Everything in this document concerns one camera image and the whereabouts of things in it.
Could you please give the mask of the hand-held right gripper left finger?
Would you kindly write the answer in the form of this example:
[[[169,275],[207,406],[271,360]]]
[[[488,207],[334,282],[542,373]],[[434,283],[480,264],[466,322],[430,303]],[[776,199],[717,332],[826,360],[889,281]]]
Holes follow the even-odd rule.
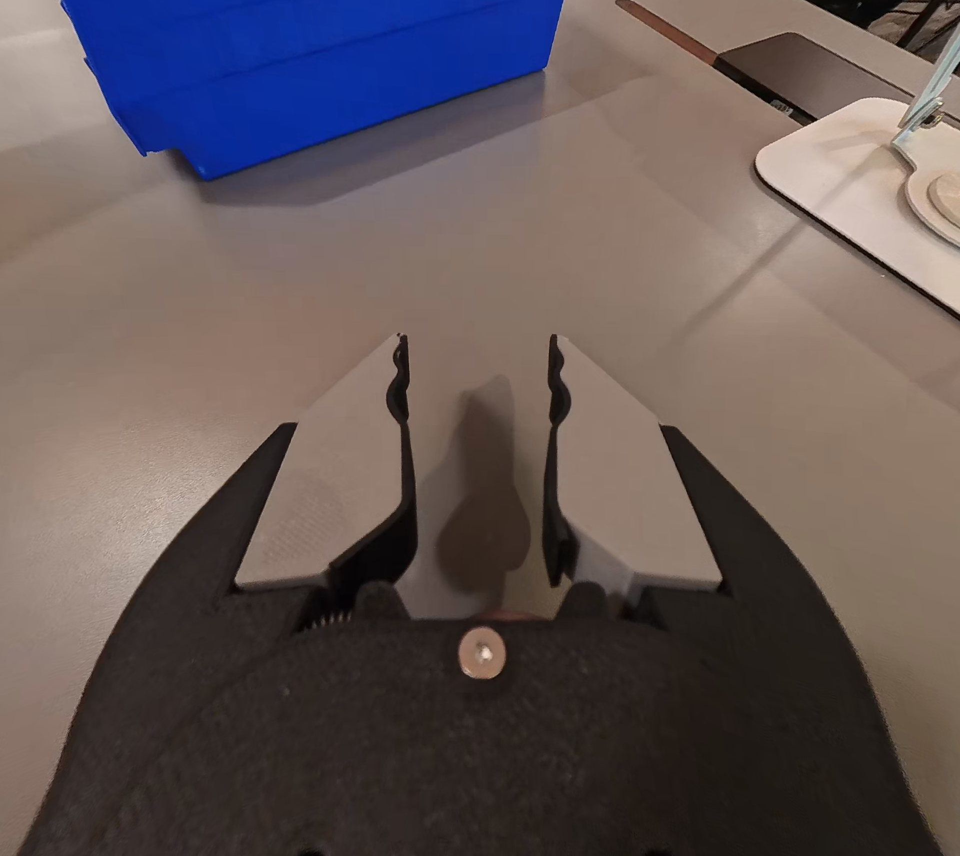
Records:
[[[409,430],[409,343],[393,334],[309,406],[235,577],[241,590],[299,586],[353,601],[396,583],[418,550]]]

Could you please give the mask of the dark brown desk flap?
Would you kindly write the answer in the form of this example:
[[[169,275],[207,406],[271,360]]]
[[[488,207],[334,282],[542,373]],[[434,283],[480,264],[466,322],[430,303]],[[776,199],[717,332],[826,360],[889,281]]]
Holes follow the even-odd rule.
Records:
[[[802,125],[867,98],[901,104],[911,94],[810,39],[784,33],[716,55],[712,66]]]

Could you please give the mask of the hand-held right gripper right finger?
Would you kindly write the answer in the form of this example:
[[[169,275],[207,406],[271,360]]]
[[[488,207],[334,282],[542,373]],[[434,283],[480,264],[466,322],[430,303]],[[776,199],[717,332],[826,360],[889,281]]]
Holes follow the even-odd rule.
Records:
[[[646,406],[552,334],[541,547],[551,587],[592,582],[622,610],[649,588],[713,593],[722,574]]]

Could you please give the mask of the blue plastic bin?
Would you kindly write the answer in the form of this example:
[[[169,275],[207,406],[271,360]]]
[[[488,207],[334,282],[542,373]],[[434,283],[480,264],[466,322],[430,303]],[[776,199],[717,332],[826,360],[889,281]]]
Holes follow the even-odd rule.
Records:
[[[543,70],[564,0],[60,0],[142,154],[205,180]]]

